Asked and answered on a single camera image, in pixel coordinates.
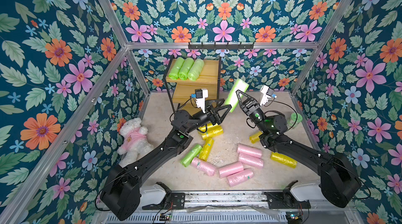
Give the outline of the green roll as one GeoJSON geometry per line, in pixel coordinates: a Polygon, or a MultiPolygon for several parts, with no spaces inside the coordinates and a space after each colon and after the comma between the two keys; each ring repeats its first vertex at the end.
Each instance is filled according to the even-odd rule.
{"type": "Polygon", "coordinates": [[[192,68],[194,64],[194,59],[191,57],[188,57],[184,60],[179,72],[178,72],[178,77],[180,80],[187,80],[188,79],[188,73],[190,69],[192,68]]]}
{"type": "Polygon", "coordinates": [[[243,81],[242,79],[237,79],[231,88],[227,99],[224,102],[224,105],[230,105],[230,113],[232,113],[239,103],[238,91],[245,93],[249,87],[249,84],[243,81]]]}
{"type": "Polygon", "coordinates": [[[188,79],[196,81],[199,78],[204,65],[205,63],[202,59],[197,59],[187,74],[188,79]]]}

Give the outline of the wooden three-tier shelf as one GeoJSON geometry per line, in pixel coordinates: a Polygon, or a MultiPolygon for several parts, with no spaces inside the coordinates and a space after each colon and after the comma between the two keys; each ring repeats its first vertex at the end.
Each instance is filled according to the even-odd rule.
{"type": "Polygon", "coordinates": [[[171,57],[162,79],[173,111],[176,111],[180,106],[183,106],[191,114],[200,111],[199,108],[195,107],[195,102],[187,101],[196,89],[207,89],[208,99],[219,98],[221,60],[205,60],[205,66],[196,81],[169,78],[168,74],[175,62],[176,59],[171,57]]]}

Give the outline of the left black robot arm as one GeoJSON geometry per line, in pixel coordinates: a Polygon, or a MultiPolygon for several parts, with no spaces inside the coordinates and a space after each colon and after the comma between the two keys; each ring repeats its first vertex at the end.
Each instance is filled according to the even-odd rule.
{"type": "Polygon", "coordinates": [[[190,115],[186,110],[177,110],[171,122],[172,130],[164,141],[143,158],[126,167],[116,165],[100,191],[100,200],[120,220],[126,220],[139,207],[140,187],[164,163],[181,154],[193,140],[190,133],[208,123],[221,124],[231,105],[225,100],[205,101],[205,110],[190,115]]]}

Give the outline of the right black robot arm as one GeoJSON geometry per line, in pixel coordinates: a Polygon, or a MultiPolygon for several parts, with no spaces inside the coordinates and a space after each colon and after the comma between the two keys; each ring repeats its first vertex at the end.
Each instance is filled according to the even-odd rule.
{"type": "Polygon", "coordinates": [[[241,90],[236,91],[241,110],[262,134],[260,143],[272,152],[283,154],[308,167],[320,176],[320,188],[327,201],[345,208],[362,186],[356,169],[344,154],[329,154],[301,144],[285,133],[284,114],[267,116],[257,100],[241,90]]]}

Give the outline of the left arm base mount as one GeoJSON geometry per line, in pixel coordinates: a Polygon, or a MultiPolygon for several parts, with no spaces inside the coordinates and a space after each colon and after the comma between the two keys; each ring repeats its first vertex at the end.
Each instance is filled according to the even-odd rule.
{"type": "Polygon", "coordinates": [[[140,210],[184,209],[185,193],[174,193],[162,182],[140,188],[140,210]]]}

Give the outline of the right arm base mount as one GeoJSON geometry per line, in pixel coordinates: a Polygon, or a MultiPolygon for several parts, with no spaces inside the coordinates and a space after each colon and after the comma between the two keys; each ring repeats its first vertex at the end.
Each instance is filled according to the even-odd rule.
{"type": "Polygon", "coordinates": [[[309,201],[298,201],[291,193],[291,188],[298,180],[289,183],[282,191],[264,192],[270,209],[311,209],[309,201]]]}

